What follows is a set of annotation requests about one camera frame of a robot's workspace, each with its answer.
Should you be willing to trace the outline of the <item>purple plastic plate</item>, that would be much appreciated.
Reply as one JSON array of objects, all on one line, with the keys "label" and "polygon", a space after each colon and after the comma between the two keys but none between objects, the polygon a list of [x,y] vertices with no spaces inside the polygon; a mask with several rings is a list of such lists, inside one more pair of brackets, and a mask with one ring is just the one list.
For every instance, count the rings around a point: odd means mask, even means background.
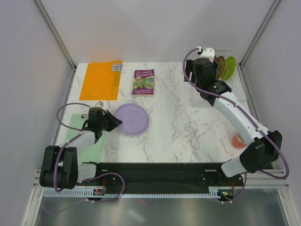
[{"label": "purple plastic plate", "polygon": [[146,110],[132,103],[119,106],[114,116],[122,121],[118,129],[129,136],[138,136],[144,133],[150,124],[150,118]]}]

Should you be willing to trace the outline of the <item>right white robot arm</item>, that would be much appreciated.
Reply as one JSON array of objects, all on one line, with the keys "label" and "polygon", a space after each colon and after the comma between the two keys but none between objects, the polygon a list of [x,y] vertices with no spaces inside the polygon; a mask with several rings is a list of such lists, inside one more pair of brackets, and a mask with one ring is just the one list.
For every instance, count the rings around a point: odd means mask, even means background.
[{"label": "right white robot arm", "polygon": [[233,176],[256,173],[279,159],[282,135],[260,124],[240,105],[231,88],[215,78],[215,64],[208,58],[183,61],[183,73],[211,106],[221,112],[241,135],[246,149],[240,156],[223,163],[215,174],[216,182],[227,185]]}]

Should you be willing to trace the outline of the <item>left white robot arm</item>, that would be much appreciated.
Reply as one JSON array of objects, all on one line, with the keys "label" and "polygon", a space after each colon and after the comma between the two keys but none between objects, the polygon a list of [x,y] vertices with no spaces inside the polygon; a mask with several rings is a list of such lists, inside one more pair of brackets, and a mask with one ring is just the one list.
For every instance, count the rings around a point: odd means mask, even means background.
[{"label": "left white robot arm", "polygon": [[108,110],[91,107],[79,133],[62,145],[46,147],[40,171],[40,185],[56,192],[73,189],[79,179],[78,155],[96,144],[103,132],[120,126],[122,120]]}]

